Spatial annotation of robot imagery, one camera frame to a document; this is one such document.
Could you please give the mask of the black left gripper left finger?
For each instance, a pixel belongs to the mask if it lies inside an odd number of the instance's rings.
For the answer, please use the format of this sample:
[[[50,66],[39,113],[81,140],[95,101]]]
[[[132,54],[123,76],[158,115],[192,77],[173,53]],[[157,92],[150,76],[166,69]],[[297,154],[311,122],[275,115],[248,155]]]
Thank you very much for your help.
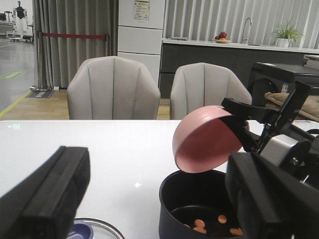
[[[59,147],[0,198],[0,237],[67,238],[89,182],[88,148]]]

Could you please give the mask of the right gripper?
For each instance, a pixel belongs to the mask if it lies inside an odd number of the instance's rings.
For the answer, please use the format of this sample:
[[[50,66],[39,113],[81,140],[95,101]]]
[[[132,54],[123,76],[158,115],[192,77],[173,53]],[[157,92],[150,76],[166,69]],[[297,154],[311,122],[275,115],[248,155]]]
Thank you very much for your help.
[[[235,116],[222,117],[221,121],[231,129],[246,152],[259,149],[259,136],[250,131],[247,120],[267,122],[260,137],[259,154],[302,183],[318,189],[319,138],[293,125],[311,89],[312,86],[296,81],[274,119],[271,109],[224,98],[221,105]]]

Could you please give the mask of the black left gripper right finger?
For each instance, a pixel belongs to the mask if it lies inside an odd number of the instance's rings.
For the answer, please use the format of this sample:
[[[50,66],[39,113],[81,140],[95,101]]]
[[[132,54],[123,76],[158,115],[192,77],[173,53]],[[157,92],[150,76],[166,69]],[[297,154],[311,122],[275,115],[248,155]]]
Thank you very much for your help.
[[[247,239],[317,239],[319,191],[254,153],[231,153],[225,185]]]

